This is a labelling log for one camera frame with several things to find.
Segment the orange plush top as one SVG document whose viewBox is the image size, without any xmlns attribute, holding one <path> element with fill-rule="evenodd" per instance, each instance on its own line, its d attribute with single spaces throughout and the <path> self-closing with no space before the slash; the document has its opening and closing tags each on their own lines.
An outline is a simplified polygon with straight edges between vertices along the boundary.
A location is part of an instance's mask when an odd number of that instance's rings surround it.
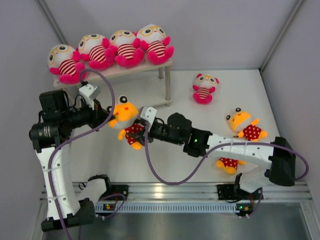
<svg viewBox="0 0 320 240">
<path fill-rule="evenodd" d="M 130 134 L 137 134 L 143 130 L 143 126 L 135 123 L 138 117 L 138 109 L 132 104 L 125 95 L 121 95 L 115 104 L 114 110 L 111 106 L 107 107 L 107 112 L 112 114 L 114 118 L 108 122 L 108 125 L 119 130 L 117 138 L 119 141 L 126 139 L 127 143 L 134 149 L 140 150 L 143 145 L 138 142 Z"/>
</svg>

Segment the pink panda plush face down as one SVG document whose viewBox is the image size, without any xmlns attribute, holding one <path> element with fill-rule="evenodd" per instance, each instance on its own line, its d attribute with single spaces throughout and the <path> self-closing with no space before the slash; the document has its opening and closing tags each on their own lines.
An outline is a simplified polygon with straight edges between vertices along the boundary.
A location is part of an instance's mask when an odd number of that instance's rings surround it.
<svg viewBox="0 0 320 240">
<path fill-rule="evenodd" d="M 77 49 L 81 59 L 88 62 L 90 68 L 103 71 L 115 63 L 116 54 L 109 46 L 110 42 L 105 36 L 92 33 L 82 37 Z"/>
</svg>

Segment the pink panda plush with glasses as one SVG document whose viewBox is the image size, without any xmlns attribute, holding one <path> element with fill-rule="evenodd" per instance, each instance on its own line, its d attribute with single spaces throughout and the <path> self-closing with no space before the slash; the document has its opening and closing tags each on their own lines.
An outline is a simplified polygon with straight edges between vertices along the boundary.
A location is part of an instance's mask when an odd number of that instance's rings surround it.
<svg viewBox="0 0 320 240">
<path fill-rule="evenodd" d="M 140 48 L 146 52 L 147 60 L 153 65 L 162 65 L 174 55 L 175 48 L 169 46 L 171 37 L 158 25 L 149 24 L 141 28 L 136 37 L 140 40 Z"/>
</svg>

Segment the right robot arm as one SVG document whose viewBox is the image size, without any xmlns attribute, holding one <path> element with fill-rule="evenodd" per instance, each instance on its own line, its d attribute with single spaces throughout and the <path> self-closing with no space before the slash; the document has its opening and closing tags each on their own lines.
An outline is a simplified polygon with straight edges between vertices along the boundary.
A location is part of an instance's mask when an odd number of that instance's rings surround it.
<svg viewBox="0 0 320 240">
<path fill-rule="evenodd" d="M 288 141 L 275 137 L 272 142 L 254 142 L 223 137 L 207 130 L 194 128 L 192 122 L 180 113 L 170 115 L 166 123 L 148 115 L 139 115 L 135 123 L 142 130 L 133 134 L 145 148 L 153 140 L 183 147 L 183 152 L 203 163 L 209 157 L 241 160 L 256 168 L 240 173 L 233 192 L 240 199 L 246 198 L 268 184 L 292 187 L 296 182 L 296 155 Z"/>
</svg>

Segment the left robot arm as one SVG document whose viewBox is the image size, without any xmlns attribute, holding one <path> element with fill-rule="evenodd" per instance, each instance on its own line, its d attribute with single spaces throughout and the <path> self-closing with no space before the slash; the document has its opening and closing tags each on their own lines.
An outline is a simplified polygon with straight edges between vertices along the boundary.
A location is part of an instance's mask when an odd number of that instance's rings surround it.
<svg viewBox="0 0 320 240">
<path fill-rule="evenodd" d="M 89 126 L 92 133 L 114 119 L 97 99 L 87 103 L 84 94 L 80 97 L 80 108 L 76 108 L 70 105 L 64 90 L 40 94 L 38 122 L 29 131 L 47 194 L 47 217 L 41 223 L 43 232 L 92 224 L 99 198 L 107 200 L 113 194 L 106 174 L 90 177 L 81 194 L 75 193 L 69 164 L 70 144 L 75 140 L 71 136 L 73 130 Z"/>
</svg>

